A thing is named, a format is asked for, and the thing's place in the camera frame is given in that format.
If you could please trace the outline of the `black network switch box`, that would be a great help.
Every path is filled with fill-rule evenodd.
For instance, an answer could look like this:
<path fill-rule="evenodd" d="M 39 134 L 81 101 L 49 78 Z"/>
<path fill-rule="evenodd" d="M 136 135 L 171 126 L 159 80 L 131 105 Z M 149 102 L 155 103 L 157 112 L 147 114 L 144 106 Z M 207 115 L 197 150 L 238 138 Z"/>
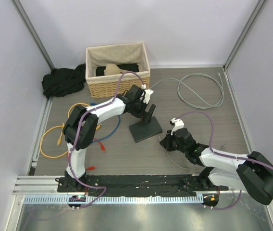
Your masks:
<path fill-rule="evenodd" d="M 141 121 L 130 125 L 129 130 L 135 143 L 144 141 L 162 133 L 162 128 L 155 116 L 153 116 L 151 121 L 148 123 Z"/>

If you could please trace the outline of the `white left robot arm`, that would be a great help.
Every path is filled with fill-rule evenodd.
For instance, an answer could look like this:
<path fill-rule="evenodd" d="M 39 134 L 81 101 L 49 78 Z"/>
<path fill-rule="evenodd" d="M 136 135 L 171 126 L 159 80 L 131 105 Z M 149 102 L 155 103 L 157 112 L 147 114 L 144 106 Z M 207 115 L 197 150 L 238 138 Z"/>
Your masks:
<path fill-rule="evenodd" d="M 154 136 L 151 131 L 157 121 L 152 117 L 156 105 L 152 104 L 146 111 L 151 95 L 151 89 L 141 88 L 133 85 L 125 94 L 116 94 L 110 100 L 95 106 L 76 106 L 64 125 L 63 133 L 68 146 L 68 166 L 65 178 L 68 186 L 74 192 L 84 189 L 86 175 L 84 166 L 87 147 L 93 142 L 96 127 L 113 116 L 130 113 L 141 121 L 129 126 L 135 142 L 140 142 L 148 137 Z"/>

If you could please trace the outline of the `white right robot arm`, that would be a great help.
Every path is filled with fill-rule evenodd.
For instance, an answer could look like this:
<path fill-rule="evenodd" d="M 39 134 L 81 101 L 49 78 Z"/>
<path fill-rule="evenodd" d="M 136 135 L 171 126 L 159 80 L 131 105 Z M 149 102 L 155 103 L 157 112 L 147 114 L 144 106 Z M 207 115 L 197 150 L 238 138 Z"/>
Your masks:
<path fill-rule="evenodd" d="M 259 152 L 221 152 L 196 142 L 186 128 L 167 131 L 160 145 L 168 152 L 179 151 L 190 163 L 204 167 L 199 182 L 205 190 L 225 186 L 245 191 L 263 205 L 273 200 L 273 165 Z"/>

